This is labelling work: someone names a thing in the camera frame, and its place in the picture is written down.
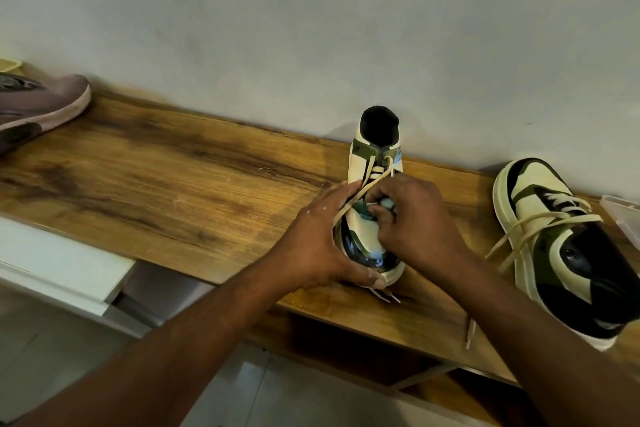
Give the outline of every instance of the cream shoelace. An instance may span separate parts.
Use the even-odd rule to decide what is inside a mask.
[[[493,246],[489,253],[486,254],[486,256],[484,257],[485,260],[488,260],[489,257],[493,255],[493,253],[495,253],[505,243],[507,243],[507,240],[513,233],[513,230],[515,230],[516,228],[526,225],[529,221],[537,220],[538,218],[560,218],[560,220],[558,221],[552,221],[548,225],[536,227],[535,229],[532,229],[531,231],[526,233],[524,237],[522,237],[522,240],[515,246],[515,248],[513,248],[513,251],[509,253],[509,256],[500,264],[500,266],[498,267],[498,273],[504,273],[507,269],[509,269],[509,267],[513,265],[513,262],[518,256],[518,253],[520,253],[520,250],[522,250],[522,248],[527,243],[529,243],[529,241],[537,237],[542,230],[557,227],[559,225],[575,225],[577,223],[602,221],[602,218],[599,215],[589,214],[591,213],[591,205],[586,200],[580,197],[570,196],[569,194],[564,194],[563,192],[548,192],[547,194],[544,194],[544,196],[553,201],[554,206],[560,206],[560,204],[563,203],[570,203],[572,205],[560,208],[561,211],[546,211],[544,213],[534,214],[532,216],[524,218],[523,220],[516,221],[516,223],[514,223],[514,225],[507,231],[505,236],[502,237],[500,241]],[[586,212],[587,214],[572,216],[569,214],[570,211],[581,211],[583,213]],[[471,346],[471,340],[473,339],[475,332],[476,322],[473,319],[469,318],[465,349],[468,350]]]
[[[356,201],[358,201],[365,194],[367,194],[367,191],[369,189],[374,187],[378,182],[383,180],[385,177],[394,175],[394,172],[395,172],[394,158],[391,157],[390,155],[386,156],[385,158],[387,159],[387,163],[388,163],[388,168],[386,171],[385,171],[385,168],[381,167],[380,165],[373,165],[376,162],[375,155],[372,155],[369,158],[369,162],[367,163],[367,172],[365,173],[364,180],[362,180],[362,182],[365,183],[369,179],[373,179],[373,180],[367,183],[366,185],[364,185],[349,201],[347,201],[344,204],[344,206],[340,209],[338,214],[335,215],[335,218],[333,219],[333,226],[338,224],[338,222],[342,219],[342,216],[344,216],[344,214],[347,213],[348,210],[350,210],[353,207],[353,204]],[[385,299],[383,296],[381,296],[376,289],[372,289],[371,287],[369,287],[369,290],[377,298],[382,299],[384,302],[391,303],[390,300]],[[400,303],[399,299],[391,291],[388,291],[387,289],[381,289],[381,292],[384,293],[386,296],[395,299],[398,303]]]

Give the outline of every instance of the green and white sneaker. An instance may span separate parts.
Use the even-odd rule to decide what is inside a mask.
[[[584,199],[537,158],[514,160],[493,184],[493,206],[513,248],[516,285],[596,349],[640,318],[640,278]]]
[[[348,173],[348,182],[361,179],[362,188],[336,216],[333,233],[347,257],[376,269],[388,286],[398,280],[405,265],[380,245],[378,223],[367,212],[363,197],[383,177],[403,171],[398,124],[398,117],[386,107],[371,107],[362,114],[351,143]],[[393,207],[388,198],[381,204]]]

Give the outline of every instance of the person's left arm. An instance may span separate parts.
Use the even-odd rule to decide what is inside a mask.
[[[267,255],[21,418],[15,427],[179,426],[244,333],[284,295],[349,280],[382,286],[333,242],[333,217],[360,182],[302,208]]]

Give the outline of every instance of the tile grout line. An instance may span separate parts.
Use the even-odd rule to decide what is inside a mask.
[[[269,367],[270,361],[272,361],[273,353],[269,353],[269,357],[264,365],[264,371],[262,372],[262,377],[260,378],[260,383],[258,384],[258,388],[255,391],[255,396],[253,397],[253,402],[251,403],[251,408],[249,409],[249,415],[246,416],[246,422],[244,423],[244,427],[249,423],[249,419],[251,418],[251,412],[253,411],[253,407],[255,406],[255,401],[258,399],[258,393],[260,393],[260,388],[262,387],[262,381],[264,380],[264,376],[267,374],[267,368]]]
[[[4,374],[9,371],[9,368],[11,368],[13,366],[13,364],[18,361],[18,358],[20,358],[24,352],[29,348],[29,346],[36,340],[36,338],[38,336],[40,336],[40,334],[42,334],[42,332],[47,328],[47,326],[49,326],[51,324],[51,322],[53,321],[53,319],[60,314],[59,310],[56,310],[52,316],[49,318],[48,321],[45,321],[45,323],[42,325],[42,327],[36,332],[36,334],[34,334],[29,341],[27,342],[27,344],[24,345],[24,348],[22,348],[22,350],[20,351],[20,353],[18,353],[14,359],[11,360],[11,362],[6,366],[6,368],[4,368],[4,370],[0,371],[0,380],[2,379],[2,377],[4,376]]]

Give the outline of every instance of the person's left hand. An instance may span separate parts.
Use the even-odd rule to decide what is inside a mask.
[[[324,286],[347,280],[358,286],[382,289],[385,280],[374,269],[357,264],[338,250],[333,241],[333,218],[355,194],[361,181],[339,183],[323,189],[298,212],[296,219],[265,256],[279,267],[292,289]]]

